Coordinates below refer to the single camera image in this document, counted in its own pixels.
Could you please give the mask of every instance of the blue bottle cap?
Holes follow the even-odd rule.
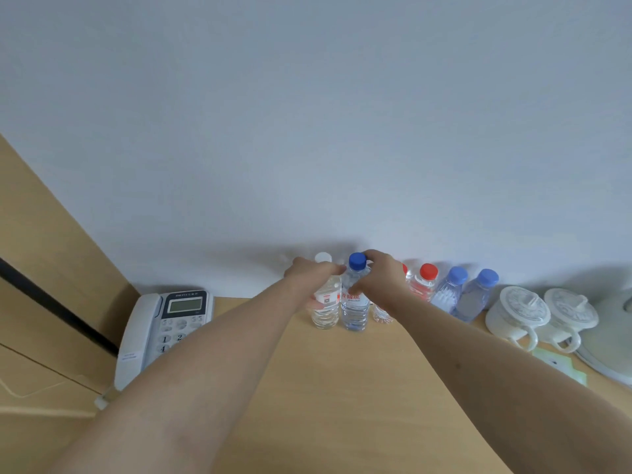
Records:
[[[493,269],[482,269],[476,277],[478,284],[483,287],[494,287],[498,283],[498,273]]]
[[[461,286],[468,278],[468,272],[460,266],[450,268],[447,280],[456,286]]]
[[[349,268],[354,271],[362,271],[367,267],[367,257],[364,253],[353,253],[349,256]]]

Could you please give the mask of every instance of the person's left arm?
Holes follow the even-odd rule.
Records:
[[[209,472],[292,314],[343,271],[333,263],[295,259],[281,281],[154,361],[52,472]]]

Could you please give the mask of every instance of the mug handle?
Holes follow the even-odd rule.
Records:
[[[527,353],[533,351],[535,349],[535,346],[538,345],[538,335],[533,330],[533,328],[530,328],[529,326],[520,326],[520,329],[524,329],[526,331],[526,334],[529,335],[529,338],[531,339],[531,341],[529,341],[529,345],[526,348],[523,348],[512,337],[510,337],[509,340],[512,342],[512,344],[514,344],[521,350],[525,350]]]
[[[576,351],[577,348],[580,347],[581,337],[580,337],[580,333],[575,331],[572,327],[565,329],[565,331],[571,336],[571,342],[568,344],[568,346],[563,348],[557,342],[553,342],[553,346],[561,353],[570,354]]]

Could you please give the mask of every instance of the person's left hand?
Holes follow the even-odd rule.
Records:
[[[317,263],[299,256],[294,258],[292,266],[285,271],[283,277],[295,280],[299,289],[304,290],[306,308],[323,309],[325,305],[316,301],[313,294],[327,282],[330,276],[342,274],[344,270],[346,270],[346,266],[340,264]]]

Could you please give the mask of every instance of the red bottle cap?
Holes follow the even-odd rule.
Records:
[[[432,281],[433,279],[437,278],[438,269],[434,264],[426,263],[419,270],[419,274],[422,278],[428,281]]]

